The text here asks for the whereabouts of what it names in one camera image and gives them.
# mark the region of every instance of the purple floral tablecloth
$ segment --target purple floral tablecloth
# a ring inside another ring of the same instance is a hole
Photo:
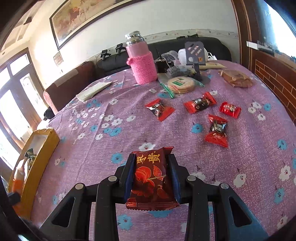
[[[207,70],[211,82],[170,99],[158,82],[137,85],[132,70],[100,81],[110,87],[86,102],[73,99],[50,121],[61,141],[40,181],[31,219],[40,226],[78,182],[91,185],[113,175],[132,151],[174,146],[179,165],[205,183],[228,183],[247,204],[268,234],[296,214],[296,128],[283,105],[251,72],[239,64],[219,61],[249,75],[251,88],[233,88]],[[183,103],[210,91],[217,105],[189,114]],[[175,108],[159,122],[144,105],[161,98]],[[238,119],[219,112],[223,101],[238,105]],[[228,120],[228,148],[204,141],[208,114]],[[117,205],[120,240],[184,240],[187,205],[169,211],[134,211]],[[213,207],[209,203],[213,239]],[[90,240],[93,236],[91,213]]]

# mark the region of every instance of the green label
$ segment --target green label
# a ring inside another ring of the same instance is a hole
[[[173,84],[178,85],[178,86],[183,85],[182,83],[180,83],[180,82],[178,82],[178,81],[174,81]]]

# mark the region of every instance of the red snack package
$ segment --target red snack package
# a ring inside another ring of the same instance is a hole
[[[225,133],[227,120],[215,115],[209,115],[209,120],[212,125],[210,133],[205,136],[205,141],[228,147],[227,136]]]
[[[208,108],[209,106],[213,106],[215,104],[217,104],[217,102],[209,92],[205,92],[202,95],[202,98],[199,98],[196,100],[191,100],[191,101],[184,103],[186,109],[191,114],[193,114],[195,112],[199,112],[201,110],[204,110],[204,109]]]
[[[160,98],[148,103],[145,105],[146,108],[152,111],[153,114],[157,116],[157,119],[159,121],[163,121],[165,118],[167,118],[170,114],[172,114],[175,109],[170,106],[165,106]]]
[[[219,108],[220,112],[230,115],[234,118],[238,118],[240,112],[241,112],[241,107],[237,107],[232,104],[228,104],[227,102],[223,102],[222,105]]]
[[[176,202],[171,178],[167,175],[165,156],[174,147],[159,150],[134,151],[136,171],[127,209],[158,211],[179,206]]]

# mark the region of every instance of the ceiling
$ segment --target ceiling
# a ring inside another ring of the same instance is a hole
[[[21,17],[21,19],[17,22],[17,24],[14,26],[13,30],[9,34],[8,38],[6,39],[0,53],[10,46],[13,47],[14,45],[19,45],[19,43],[21,43],[21,40],[25,37],[27,29],[32,23],[34,16],[43,3],[44,0],[38,1]]]

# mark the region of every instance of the brick pattern panel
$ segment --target brick pattern panel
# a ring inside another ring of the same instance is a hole
[[[262,62],[256,59],[255,75],[261,79],[285,106],[292,121],[296,123],[296,88]]]

